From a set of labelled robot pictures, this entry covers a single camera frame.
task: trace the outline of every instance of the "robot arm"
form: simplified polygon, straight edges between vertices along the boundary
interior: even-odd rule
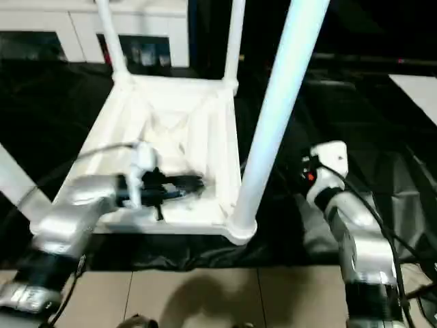
[[[18,264],[15,278],[0,289],[0,328],[37,328],[60,307],[61,291],[76,271],[101,216],[133,210],[203,189],[200,176],[165,176],[153,149],[139,147],[126,176],[83,176],[63,189]]]
[[[342,179],[317,163],[346,176],[346,145],[336,141],[312,148],[304,158],[302,179],[308,203],[324,213],[339,244],[349,312],[347,327],[404,327],[389,242],[372,213],[353,193],[345,191]]]
[[[15,278],[0,291],[0,327],[39,327],[59,309],[99,218],[117,210],[121,179],[86,176],[64,191],[41,220]]]

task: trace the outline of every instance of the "black cloth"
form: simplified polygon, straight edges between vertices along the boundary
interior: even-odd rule
[[[267,78],[244,67],[239,75],[235,105],[244,167]],[[112,85],[104,65],[2,63],[0,142],[38,180],[77,154]],[[422,254],[434,256],[437,127],[385,74],[318,68],[305,77],[257,214],[257,234],[247,245],[237,247],[220,236],[95,235],[89,265],[183,271],[336,263],[337,244],[322,214],[306,205],[295,183],[301,151],[334,139],[347,143],[348,179],[375,203],[385,223]],[[42,190],[53,197],[61,182]],[[0,215],[11,208],[0,197]],[[31,238],[27,220],[17,215],[0,223],[1,263],[14,267]],[[398,248],[404,261],[411,259]]]

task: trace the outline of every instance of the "black cable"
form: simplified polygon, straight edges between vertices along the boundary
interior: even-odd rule
[[[399,256],[398,256],[398,254],[396,252],[395,243],[394,243],[394,239],[395,238],[396,238],[396,240],[399,241],[399,240],[402,240],[401,237],[396,235],[396,233],[394,231],[392,231],[391,229],[389,229],[385,225],[385,223],[383,222],[383,220],[381,219],[379,214],[376,212],[376,210],[359,193],[358,189],[355,188],[355,186],[353,184],[351,184],[349,181],[347,181],[339,172],[335,171],[331,167],[326,166],[323,163],[319,163],[319,166],[323,167],[324,169],[327,169],[328,171],[330,171],[331,173],[336,175],[336,177],[338,177],[341,181],[343,181],[345,186],[363,203],[365,208],[375,217],[376,222],[380,226],[381,233],[387,239],[387,241],[389,242],[391,251],[393,253],[393,262],[394,262],[395,271],[396,271],[397,288],[399,289],[399,298],[400,298],[400,301],[401,301],[402,310],[404,311],[405,319],[407,320],[408,326],[410,328],[415,328],[414,322],[413,322],[411,314],[410,314],[410,303],[408,302],[408,300],[406,298],[404,279],[402,277],[402,271],[401,271],[401,264],[400,264]],[[413,250],[412,247],[410,247],[410,246],[408,246],[408,247],[409,248],[407,248],[407,249],[409,251]]]
[[[74,289],[76,288],[77,282],[79,280],[79,278],[82,276],[84,268],[85,268],[85,255],[83,255],[81,257],[81,259],[79,260],[79,264],[77,265],[77,270],[76,272],[74,272],[73,275],[73,282],[71,284],[70,290],[68,291],[68,294],[66,296],[66,298],[64,299],[64,302],[62,303],[61,307],[59,308],[59,310],[56,312],[55,316],[53,317],[53,319],[51,320],[50,323],[48,323],[46,326],[46,328],[52,328],[55,326],[55,323],[59,320],[59,318],[61,317],[62,313],[64,312],[64,310],[66,309],[68,302],[70,302],[71,296],[73,295]]]

